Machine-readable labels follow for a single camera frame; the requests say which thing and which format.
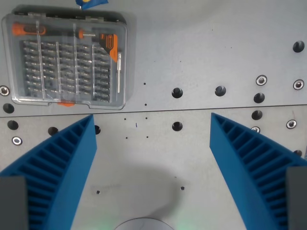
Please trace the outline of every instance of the orange screwdriver handle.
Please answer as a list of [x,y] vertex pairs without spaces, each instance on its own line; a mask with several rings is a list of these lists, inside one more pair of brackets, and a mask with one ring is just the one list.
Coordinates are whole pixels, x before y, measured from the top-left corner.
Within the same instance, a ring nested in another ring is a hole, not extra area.
[[[35,24],[21,24],[14,23],[12,27],[13,35],[22,36],[22,35],[37,35],[37,27]],[[38,27],[39,35],[46,34],[46,27],[40,25]]]

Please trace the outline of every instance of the gray metal table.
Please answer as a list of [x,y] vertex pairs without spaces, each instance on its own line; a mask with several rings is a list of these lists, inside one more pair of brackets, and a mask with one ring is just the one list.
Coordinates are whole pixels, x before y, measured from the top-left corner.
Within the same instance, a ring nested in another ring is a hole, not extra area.
[[[14,0],[2,5],[0,16],[18,4],[77,8],[74,0]],[[97,113],[98,151],[72,229],[113,230],[129,219],[152,217],[174,230],[244,230],[209,149],[210,113],[258,126],[304,157],[307,91],[294,90],[293,83],[306,79],[307,51],[295,53],[292,46],[307,41],[306,7],[303,0],[110,0],[96,10],[117,11],[127,20],[126,107],[14,105],[11,115],[1,110],[0,170],[48,138],[49,127],[61,130],[85,116],[41,115]],[[0,58],[0,83],[8,84],[3,42]],[[264,86],[255,83],[261,74],[268,78]],[[214,93],[220,85],[226,87],[222,97]],[[176,87],[183,90],[179,99],[171,94]],[[265,100],[257,104],[259,92]],[[256,121],[251,114],[257,109],[263,117]],[[9,116],[19,124],[15,131],[7,127]],[[291,130],[290,119],[297,121]],[[172,129],[176,121],[183,124],[180,132]],[[14,146],[13,136],[23,144]]]

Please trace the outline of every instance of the mounting hole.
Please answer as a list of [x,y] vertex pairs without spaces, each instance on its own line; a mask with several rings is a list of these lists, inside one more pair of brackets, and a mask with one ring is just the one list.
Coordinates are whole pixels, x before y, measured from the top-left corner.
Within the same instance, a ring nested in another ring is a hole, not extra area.
[[6,112],[7,114],[11,114],[11,113],[13,113],[13,112],[15,111],[15,108],[14,108],[14,106],[13,106],[12,104],[10,104],[10,103],[5,103],[5,104],[3,105],[3,110],[4,110],[4,112]]
[[260,133],[260,128],[257,127],[257,126],[252,127],[251,130],[253,130],[253,131],[257,132],[257,133]]
[[263,93],[261,93],[261,92],[259,92],[259,93],[257,93],[255,96],[254,96],[254,102],[256,102],[256,103],[262,103],[263,101],[264,101],[264,98],[265,98],[265,96],[264,96],[264,94]]
[[12,121],[8,121],[8,127],[11,130],[16,130],[16,129],[18,129],[19,125],[16,121],[12,120]]
[[173,89],[173,91],[172,91],[172,96],[173,96],[174,98],[180,98],[180,97],[182,97],[182,95],[183,95],[182,89],[180,89],[180,88],[175,88],[175,89]]
[[50,128],[48,129],[48,133],[49,133],[50,136],[55,135],[58,131],[59,131],[59,130],[58,130],[57,128],[55,128],[55,127],[50,127]]
[[220,85],[220,86],[216,87],[216,89],[215,89],[215,95],[216,96],[222,97],[222,96],[225,95],[225,93],[226,93],[225,86]]
[[95,133],[98,135],[101,132],[101,129],[99,126],[95,125]]
[[300,53],[304,50],[305,44],[303,41],[297,41],[293,45],[293,51],[296,53]]
[[287,126],[288,129],[293,129],[293,128],[296,127],[296,125],[297,125],[297,123],[296,123],[295,120],[290,120],[290,121],[288,121],[287,124],[286,124],[286,126]]
[[251,114],[251,118],[253,118],[253,120],[258,121],[262,118],[262,112],[260,110],[256,110]]
[[303,80],[296,80],[294,83],[293,83],[293,88],[295,90],[300,90],[304,87],[304,81]]
[[295,153],[299,157],[301,157],[303,155],[301,150],[295,150],[293,153]]
[[256,78],[256,84],[259,86],[265,85],[267,83],[268,79],[264,75],[260,75]]
[[23,140],[20,137],[13,137],[12,142],[14,145],[21,145],[23,143]]
[[5,85],[0,86],[0,94],[1,96],[8,96],[10,94],[10,89]]
[[183,125],[182,125],[182,123],[179,122],[179,121],[174,122],[173,125],[172,125],[172,129],[173,129],[174,131],[176,131],[176,132],[182,130],[182,128],[183,128]]

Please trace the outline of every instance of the blue tape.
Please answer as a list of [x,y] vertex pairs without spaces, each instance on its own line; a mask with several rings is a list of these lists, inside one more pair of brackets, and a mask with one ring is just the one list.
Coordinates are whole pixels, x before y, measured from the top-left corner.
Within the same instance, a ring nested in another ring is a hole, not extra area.
[[82,10],[86,10],[101,4],[107,4],[109,2],[107,0],[90,0],[89,2],[83,2],[83,0],[76,0],[76,3],[81,6]]

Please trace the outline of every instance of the clear plastic case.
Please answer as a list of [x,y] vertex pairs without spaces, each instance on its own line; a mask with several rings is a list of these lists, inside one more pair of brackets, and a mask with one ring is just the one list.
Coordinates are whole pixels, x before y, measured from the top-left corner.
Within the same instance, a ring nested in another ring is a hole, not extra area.
[[125,105],[125,24],[9,14],[2,28],[15,103]]

